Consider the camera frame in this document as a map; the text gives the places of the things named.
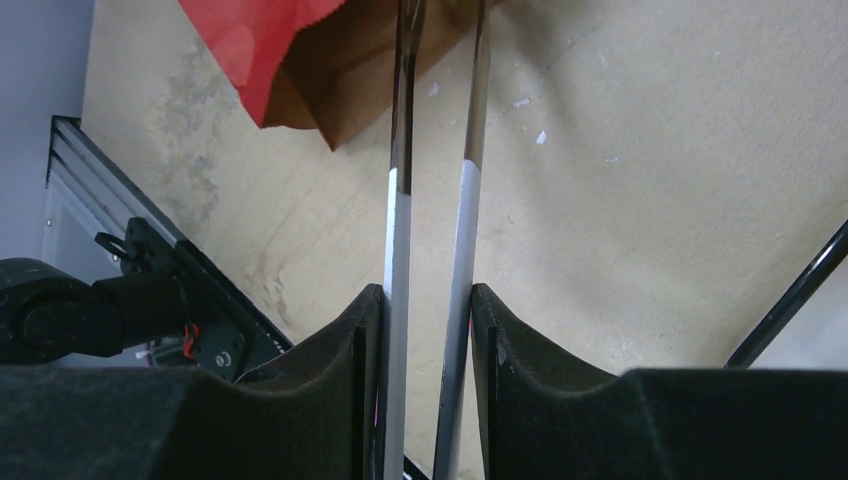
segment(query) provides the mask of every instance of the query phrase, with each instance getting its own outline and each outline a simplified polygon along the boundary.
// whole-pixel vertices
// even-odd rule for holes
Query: red paper
[[[300,30],[345,0],[179,0],[253,121],[264,123],[271,83]]]

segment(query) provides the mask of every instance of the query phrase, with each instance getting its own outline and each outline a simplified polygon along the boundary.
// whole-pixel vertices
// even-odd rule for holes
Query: brown paper bag
[[[397,0],[347,0],[300,31],[274,77],[261,126],[317,128],[332,150],[367,127],[392,104],[396,19]],[[476,0],[429,0],[417,75],[476,22]]]

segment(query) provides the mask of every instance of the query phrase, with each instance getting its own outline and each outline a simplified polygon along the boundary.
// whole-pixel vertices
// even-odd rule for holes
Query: screw
[[[233,358],[230,357],[230,354],[226,350],[221,352],[220,355],[215,356],[215,365],[219,367],[229,367],[232,363]]]

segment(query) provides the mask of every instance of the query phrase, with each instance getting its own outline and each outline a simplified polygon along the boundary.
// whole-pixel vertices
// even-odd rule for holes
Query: wooden board
[[[848,3],[527,0],[492,22],[477,281],[611,371],[722,364],[848,216]],[[416,95],[425,469],[471,40]],[[97,3],[83,129],[294,340],[381,281],[388,114],[336,153],[258,130],[175,0]],[[474,407],[467,388],[461,478],[482,478]]]

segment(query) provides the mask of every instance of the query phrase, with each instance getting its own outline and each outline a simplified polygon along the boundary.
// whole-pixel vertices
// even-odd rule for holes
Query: gray wall
[[[40,255],[50,117],[81,115],[93,4],[0,0],[0,258]]]

